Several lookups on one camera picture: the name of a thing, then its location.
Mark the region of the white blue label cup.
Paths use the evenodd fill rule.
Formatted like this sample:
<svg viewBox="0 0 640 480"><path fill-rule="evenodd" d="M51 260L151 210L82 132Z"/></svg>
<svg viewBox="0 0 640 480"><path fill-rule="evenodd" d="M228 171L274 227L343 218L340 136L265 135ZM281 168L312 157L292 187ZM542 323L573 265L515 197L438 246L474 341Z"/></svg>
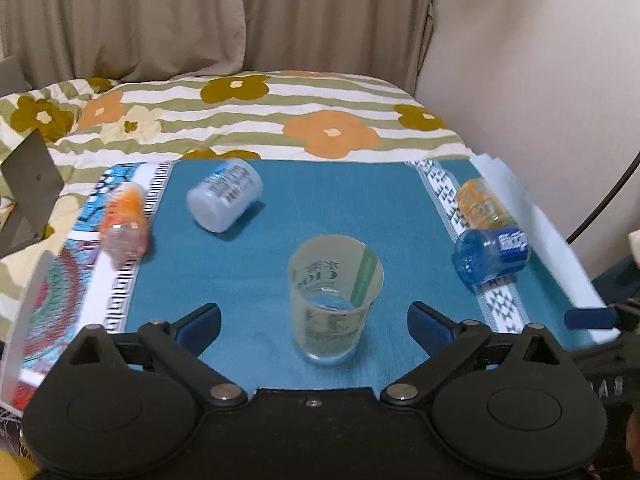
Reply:
<svg viewBox="0 0 640 480"><path fill-rule="evenodd" d="M186 193L186 208L201 228L219 234L228 231L263 190L262 177L253 166L230 158Z"/></svg>

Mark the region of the white label clear plastic cup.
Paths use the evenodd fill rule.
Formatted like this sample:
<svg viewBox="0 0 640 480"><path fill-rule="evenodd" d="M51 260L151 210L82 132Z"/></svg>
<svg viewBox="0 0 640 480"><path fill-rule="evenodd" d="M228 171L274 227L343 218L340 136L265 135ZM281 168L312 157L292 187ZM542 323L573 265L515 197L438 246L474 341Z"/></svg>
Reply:
<svg viewBox="0 0 640 480"><path fill-rule="evenodd" d="M356 350L384 283L381 260L360 240L320 235L288 260L294 344L309 361L334 365Z"/></svg>

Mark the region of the floral striped quilt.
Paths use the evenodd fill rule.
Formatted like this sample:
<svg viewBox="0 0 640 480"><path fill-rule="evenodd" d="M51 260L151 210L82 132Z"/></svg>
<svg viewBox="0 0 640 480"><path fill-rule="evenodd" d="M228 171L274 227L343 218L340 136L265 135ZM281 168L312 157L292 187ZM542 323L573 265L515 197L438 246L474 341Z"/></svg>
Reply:
<svg viewBox="0 0 640 480"><path fill-rule="evenodd" d="M9 327L42 252L59 252L83 211L99 212L110 170L139 162L261 158L404 162L468 158L442 118L368 76L245 72L168 81L87 78L1 101L1 151L39 132L63 180L46 236L1 261L1 324Z"/></svg>

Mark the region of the beige curtain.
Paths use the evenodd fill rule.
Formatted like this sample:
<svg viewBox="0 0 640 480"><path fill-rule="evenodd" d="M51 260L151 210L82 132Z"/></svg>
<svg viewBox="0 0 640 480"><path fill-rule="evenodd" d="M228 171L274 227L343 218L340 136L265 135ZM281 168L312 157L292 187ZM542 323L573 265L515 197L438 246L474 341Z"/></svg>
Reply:
<svg viewBox="0 0 640 480"><path fill-rule="evenodd" d="M433 28L433 0L1 0L2 51L37 87L306 70L412 91Z"/></svg>

